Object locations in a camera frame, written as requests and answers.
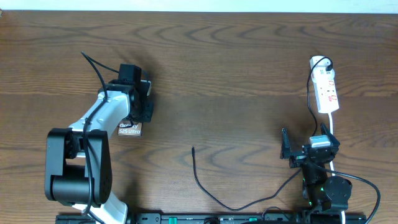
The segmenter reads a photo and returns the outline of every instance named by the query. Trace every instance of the electrical socket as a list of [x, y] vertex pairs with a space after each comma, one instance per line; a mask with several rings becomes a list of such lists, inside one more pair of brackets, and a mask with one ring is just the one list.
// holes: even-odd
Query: electrical socket
[[[323, 58], [323, 56], [312, 57], [310, 60], [311, 68], [321, 58]], [[331, 61], [323, 59], [313, 69], [311, 74], [319, 113], [331, 113], [339, 108], [334, 80], [335, 71], [333, 69], [326, 71], [326, 67], [330, 64]]]

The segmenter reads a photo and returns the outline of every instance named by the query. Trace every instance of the power outlet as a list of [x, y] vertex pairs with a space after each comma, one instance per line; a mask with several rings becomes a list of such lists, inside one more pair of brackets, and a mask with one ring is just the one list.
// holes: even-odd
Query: power outlet
[[[323, 56], [312, 57], [310, 60], [311, 68], [321, 58], [323, 58]], [[331, 113], [339, 108], [334, 80], [335, 71], [333, 69], [326, 71], [326, 67], [330, 63], [328, 59], [323, 59], [313, 69], [311, 74], [319, 113]]]

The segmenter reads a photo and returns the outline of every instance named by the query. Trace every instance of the wooden table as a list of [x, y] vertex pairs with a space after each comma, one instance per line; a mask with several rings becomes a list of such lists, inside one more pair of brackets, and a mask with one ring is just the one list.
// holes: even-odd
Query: wooden table
[[[335, 167], [380, 188], [373, 223], [397, 223], [397, 34], [395, 15], [6, 11], [0, 223], [53, 223], [60, 212], [76, 212], [45, 198], [44, 169], [47, 133], [79, 119], [100, 88], [81, 50], [113, 68], [128, 62], [148, 71], [152, 122], [142, 138], [110, 140], [113, 190], [165, 213], [226, 211], [197, 187], [192, 145], [202, 184], [222, 202], [240, 207], [272, 195], [296, 171], [279, 159], [282, 127], [297, 144], [313, 131], [308, 60], [331, 57], [340, 101]], [[101, 72], [106, 81], [116, 77]], [[312, 104], [316, 111], [313, 96]], [[306, 206], [301, 189], [297, 177], [244, 212]], [[353, 180], [350, 212], [369, 215], [375, 200], [370, 186]]]

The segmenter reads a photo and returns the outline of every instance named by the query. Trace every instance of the white backdrop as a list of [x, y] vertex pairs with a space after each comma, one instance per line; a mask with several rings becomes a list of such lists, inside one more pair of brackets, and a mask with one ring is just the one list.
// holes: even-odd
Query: white backdrop
[[398, 13], [398, 0], [0, 0], [4, 10]]

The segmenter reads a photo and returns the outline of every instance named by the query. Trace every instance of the power strip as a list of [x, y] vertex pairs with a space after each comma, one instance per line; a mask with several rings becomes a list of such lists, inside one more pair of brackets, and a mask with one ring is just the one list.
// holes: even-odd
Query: power strip
[[[322, 58], [323, 56], [312, 57], [310, 60], [311, 68]], [[330, 64], [331, 61], [329, 59], [323, 59], [313, 68], [311, 74], [319, 113], [331, 113], [339, 108], [334, 80], [335, 71], [333, 69], [330, 71], [326, 70], [326, 67]]]

